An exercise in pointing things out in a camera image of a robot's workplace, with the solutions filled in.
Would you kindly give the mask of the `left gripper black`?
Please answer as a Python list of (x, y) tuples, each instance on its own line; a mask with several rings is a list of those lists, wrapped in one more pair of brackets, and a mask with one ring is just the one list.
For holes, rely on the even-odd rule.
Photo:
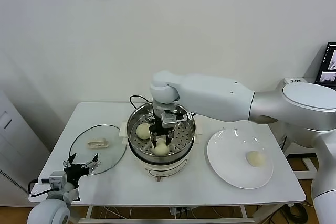
[(63, 161), (68, 182), (78, 182), (82, 176), (88, 175), (88, 169), (96, 169), (101, 163), (98, 160), (99, 154), (96, 153), (93, 159), (85, 164), (72, 164), (76, 155), (77, 153), (74, 153), (70, 155), (66, 161)]

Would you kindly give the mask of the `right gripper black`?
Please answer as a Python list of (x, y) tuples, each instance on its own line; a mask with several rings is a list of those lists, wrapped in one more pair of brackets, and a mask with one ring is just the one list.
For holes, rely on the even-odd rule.
[(149, 131), (151, 133), (150, 140), (152, 142), (153, 147), (157, 145), (157, 136), (167, 135), (166, 136), (166, 145), (169, 145), (171, 141), (174, 139), (174, 128), (164, 128), (161, 123), (153, 123), (149, 127)]

